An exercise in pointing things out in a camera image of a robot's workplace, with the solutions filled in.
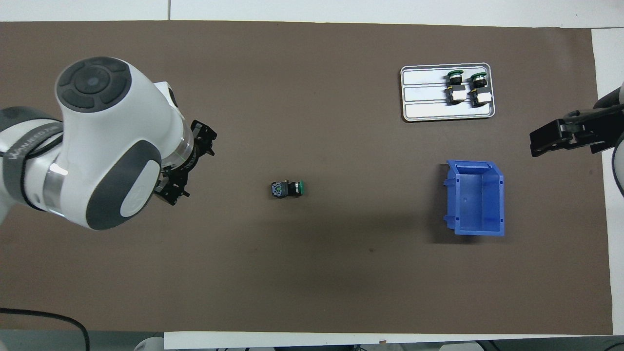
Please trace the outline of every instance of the brown mat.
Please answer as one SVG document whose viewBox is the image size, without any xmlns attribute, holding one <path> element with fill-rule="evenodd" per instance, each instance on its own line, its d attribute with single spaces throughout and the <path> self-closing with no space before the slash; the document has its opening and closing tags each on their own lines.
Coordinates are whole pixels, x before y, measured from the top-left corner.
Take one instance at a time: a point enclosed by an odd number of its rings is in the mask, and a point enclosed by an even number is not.
<svg viewBox="0 0 624 351">
<path fill-rule="evenodd" d="M 107 232 L 14 208 L 2 306 L 94 330 L 612 332 L 600 157 L 529 151 L 530 131 L 595 102 L 590 30 L 2 23 L 0 104 L 58 116 L 55 78 L 98 55 L 168 80 L 185 116 L 218 132 L 217 155 L 190 198 L 154 199 Z M 399 70 L 459 62 L 492 66 L 496 115 L 403 122 Z M 446 228 L 447 159 L 500 167 L 505 237 Z M 285 178 L 308 194 L 271 198 Z"/>
</svg>

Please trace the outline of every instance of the small electronic component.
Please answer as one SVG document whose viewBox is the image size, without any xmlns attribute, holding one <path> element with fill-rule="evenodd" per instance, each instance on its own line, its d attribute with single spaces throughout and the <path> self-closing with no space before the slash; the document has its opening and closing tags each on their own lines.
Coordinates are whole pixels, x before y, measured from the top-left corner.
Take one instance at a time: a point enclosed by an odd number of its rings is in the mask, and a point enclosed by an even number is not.
<svg viewBox="0 0 624 351">
<path fill-rule="evenodd" d="M 464 73 L 464 71 L 461 69 L 456 69 L 448 73 L 449 85 L 446 87 L 446 98 L 451 105 L 457 105 L 465 101 L 468 95 L 466 87 L 462 85 L 462 73 Z"/>
<path fill-rule="evenodd" d="M 286 196 L 295 196 L 299 197 L 304 193 L 303 182 L 288 182 L 288 180 L 284 180 L 283 182 L 273 182 L 271 183 L 271 194 L 281 199 Z"/>
<path fill-rule="evenodd" d="M 479 72 L 470 76 L 472 80 L 472 90 L 470 90 L 470 99 L 475 107 L 483 106 L 492 102 L 492 89 L 487 86 L 487 73 Z"/>
</svg>

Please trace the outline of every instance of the green ring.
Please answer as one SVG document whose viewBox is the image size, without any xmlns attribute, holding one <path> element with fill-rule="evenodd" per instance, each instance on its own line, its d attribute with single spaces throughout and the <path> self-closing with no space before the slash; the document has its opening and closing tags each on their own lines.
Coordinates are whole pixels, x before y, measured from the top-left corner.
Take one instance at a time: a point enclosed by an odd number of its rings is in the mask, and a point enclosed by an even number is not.
<svg viewBox="0 0 624 351">
<path fill-rule="evenodd" d="M 486 72 L 479 72 L 479 73 L 475 73 L 475 74 L 471 75 L 470 79 L 475 79 L 475 78 L 478 78 L 478 77 L 485 77 L 486 75 L 487 75 Z"/>
</svg>

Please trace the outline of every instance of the blue bin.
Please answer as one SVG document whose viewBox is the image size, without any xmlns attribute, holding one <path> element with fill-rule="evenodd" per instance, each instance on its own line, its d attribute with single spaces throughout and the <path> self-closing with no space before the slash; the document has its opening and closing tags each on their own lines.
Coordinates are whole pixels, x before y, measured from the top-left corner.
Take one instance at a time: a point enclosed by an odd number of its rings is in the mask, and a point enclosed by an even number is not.
<svg viewBox="0 0 624 351">
<path fill-rule="evenodd" d="M 448 228 L 457 235 L 505 235 L 503 173 L 488 161 L 447 162 Z"/>
</svg>

